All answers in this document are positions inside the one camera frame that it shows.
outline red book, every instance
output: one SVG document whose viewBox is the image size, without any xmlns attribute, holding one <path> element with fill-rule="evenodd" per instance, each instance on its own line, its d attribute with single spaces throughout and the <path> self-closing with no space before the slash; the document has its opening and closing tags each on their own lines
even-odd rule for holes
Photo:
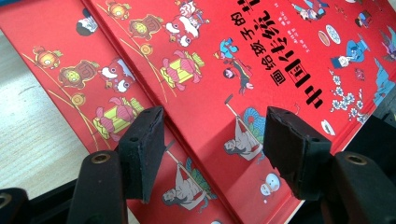
<svg viewBox="0 0 396 224">
<path fill-rule="evenodd" d="M 384 0 L 58 2 L 1 8 L 0 27 L 90 152 L 113 148 L 142 107 L 164 106 L 183 166 L 165 154 L 150 204 L 128 203 L 144 223 L 287 221 L 300 201 L 262 152 L 267 106 L 335 153 L 395 85 Z M 167 206 L 176 186 L 194 196 Z"/>
</svg>

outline cartoon head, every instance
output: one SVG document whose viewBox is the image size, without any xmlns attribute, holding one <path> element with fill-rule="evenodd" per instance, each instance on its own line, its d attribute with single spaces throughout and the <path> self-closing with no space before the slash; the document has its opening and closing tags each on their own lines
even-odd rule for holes
<svg viewBox="0 0 396 224">
<path fill-rule="evenodd" d="M 260 191 L 262 192 L 262 195 L 269 196 L 271 195 L 272 192 L 279 190 L 279 187 L 280 187 L 280 181 L 277 175 L 269 174 L 265 178 L 265 183 L 262 184 Z"/>
<path fill-rule="evenodd" d="M 187 47 L 193 39 L 198 38 L 198 29 L 184 16 L 176 16 L 165 24 L 165 29 L 172 42 L 176 41 L 181 47 Z"/>
</svg>

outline table surface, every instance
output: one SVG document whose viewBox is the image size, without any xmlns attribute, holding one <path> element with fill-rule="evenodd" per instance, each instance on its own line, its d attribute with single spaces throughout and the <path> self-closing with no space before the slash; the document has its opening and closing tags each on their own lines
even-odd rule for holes
<svg viewBox="0 0 396 224">
<path fill-rule="evenodd" d="M 378 117 L 396 108 L 393 92 Z M 0 189 L 22 188 L 33 199 L 76 179 L 88 151 L 1 31 L 0 95 Z"/>
</svg>

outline printed illustration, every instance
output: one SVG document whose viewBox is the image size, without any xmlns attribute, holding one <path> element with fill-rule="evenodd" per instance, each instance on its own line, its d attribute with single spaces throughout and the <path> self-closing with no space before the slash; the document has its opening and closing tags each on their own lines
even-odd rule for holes
<svg viewBox="0 0 396 224">
<path fill-rule="evenodd" d="M 35 55 L 35 65 L 50 69 L 59 67 L 61 63 L 59 58 L 63 56 L 59 50 L 49 51 L 45 50 L 42 46 L 34 47 L 33 54 Z"/>
<path fill-rule="evenodd" d="M 107 111 L 101 106 L 96 108 L 93 125 L 104 139 L 118 142 L 121 138 L 119 132 L 129 127 L 145 108 L 135 98 L 127 101 L 124 97 L 112 97 L 109 102 L 115 106 Z"/>
<path fill-rule="evenodd" d="M 121 4 L 117 3 L 116 1 L 106 1 L 106 5 L 108 6 L 107 8 L 107 14 L 108 16 L 117 19 L 117 20 L 126 20 L 129 18 L 129 9 L 131 7 L 129 4 Z"/>
<path fill-rule="evenodd" d="M 85 87 L 85 82 L 91 80 L 98 73 L 98 67 L 97 63 L 81 60 L 76 66 L 62 68 L 58 78 L 65 87 L 81 90 Z"/>
<path fill-rule="evenodd" d="M 177 204 L 192 210 L 199 203 L 204 202 L 205 204 L 199 210 L 201 213 L 204 208 L 209 206 L 209 200 L 218 198 L 217 195 L 212 193 L 199 170 L 191 168 L 192 160 L 190 158 L 187 158 L 186 166 L 183 166 L 182 162 L 178 161 L 169 150 L 166 152 L 176 162 L 177 172 L 175 187 L 163 194 L 163 203 L 168 206 Z"/>
<path fill-rule="evenodd" d="M 76 31 L 79 35 L 82 36 L 92 35 L 97 30 L 98 24 L 93 19 L 92 15 L 87 10 L 87 8 L 84 8 L 82 10 L 82 14 L 84 15 L 85 18 L 77 22 Z"/>
<path fill-rule="evenodd" d="M 372 21 L 373 18 L 367 10 L 364 10 L 363 12 L 359 13 L 358 18 L 355 19 L 355 23 L 359 27 L 364 26 L 365 28 L 369 28 L 369 23 L 371 23 Z"/>
<path fill-rule="evenodd" d="M 171 42 L 187 47 L 192 40 L 199 37 L 201 25 L 209 23 L 209 20 L 204 19 L 203 11 L 197 8 L 192 0 L 176 1 L 176 4 L 179 6 L 179 14 L 164 27 Z"/>
<path fill-rule="evenodd" d="M 102 79 L 106 81 L 105 88 L 115 92 L 126 92 L 135 82 L 134 75 L 121 58 L 116 58 L 100 71 Z"/>
<path fill-rule="evenodd" d="M 200 67 L 205 63 L 201 60 L 198 54 L 190 55 L 187 51 L 176 50 L 174 54 L 178 59 L 169 62 L 169 59 L 163 59 L 163 67 L 161 68 L 161 75 L 171 88 L 178 88 L 184 91 L 186 86 L 183 85 L 185 81 L 192 78 L 193 83 L 198 83 L 201 78 Z"/>
<path fill-rule="evenodd" d="M 361 63 L 364 61 L 364 51 L 370 49 L 361 35 L 359 35 L 359 38 L 361 39 L 359 42 L 353 40 L 347 42 L 345 56 L 331 58 L 334 68 L 344 68 L 351 63 Z"/>
<path fill-rule="evenodd" d="M 384 56 L 384 59 L 389 62 L 394 62 L 396 60 L 396 34 L 390 26 L 388 26 L 388 29 L 390 32 L 390 37 L 385 35 L 384 32 L 380 31 L 383 38 L 382 45 L 387 51 L 387 55 Z"/>
<path fill-rule="evenodd" d="M 358 122 L 363 124 L 368 119 L 369 115 L 361 112 L 363 109 L 362 89 L 359 89 L 358 98 L 355 97 L 355 94 L 352 92 L 346 93 L 341 86 L 341 78 L 331 69 L 329 69 L 329 72 L 332 75 L 332 81 L 335 84 L 335 90 L 332 91 L 332 94 L 340 99 L 332 100 L 332 109 L 330 112 L 334 112 L 336 110 L 348 111 L 349 121 L 356 119 Z"/>
<path fill-rule="evenodd" d="M 389 74 L 377 59 L 375 59 L 375 64 L 378 66 L 378 72 L 375 81 L 377 90 L 374 95 L 374 103 L 378 106 L 395 86 L 395 83 L 389 80 Z"/>
<path fill-rule="evenodd" d="M 130 20 L 129 32 L 131 32 L 132 37 L 150 40 L 152 34 L 157 33 L 161 29 L 161 22 L 163 22 L 163 19 L 153 15 L 147 15 L 143 20 Z"/>
<path fill-rule="evenodd" d="M 326 15 L 325 7 L 329 7 L 327 3 L 320 0 L 308 1 L 304 0 L 306 7 L 299 7 L 291 4 L 297 10 L 297 14 L 305 21 L 317 21 Z"/>
<path fill-rule="evenodd" d="M 260 187 L 260 191 L 264 196 L 264 203 L 267 203 L 267 198 L 280 188 L 280 180 L 276 174 L 269 174 L 265 178 L 265 183 Z"/>
<path fill-rule="evenodd" d="M 265 117 L 261 116 L 256 109 L 249 107 L 245 110 L 242 120 L 229 105 L 232 97 L 230 95 L 225 104 L 235 115 L 235 137 L 224 143 L 224 150 L 229 155 L 236 154 L 247 161 L 251 161 L 257 155 L 262 154 L 258 160 L 259 163 L 265 158 L 262 151 Z"/>
</svg>

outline circular illustration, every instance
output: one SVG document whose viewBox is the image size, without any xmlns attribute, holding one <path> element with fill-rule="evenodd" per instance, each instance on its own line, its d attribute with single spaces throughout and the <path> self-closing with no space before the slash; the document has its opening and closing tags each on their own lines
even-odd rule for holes
<svg viewBox="0 0 396 224">
<path fill-rule="evenodd" d="M 334 41 L 334 43 L 341 44 L 340 35 L 337 33 L 337 31 L 335 31 L 332 26 L 326 25 L 326 31 L 332 41 Z"/>
</svg>

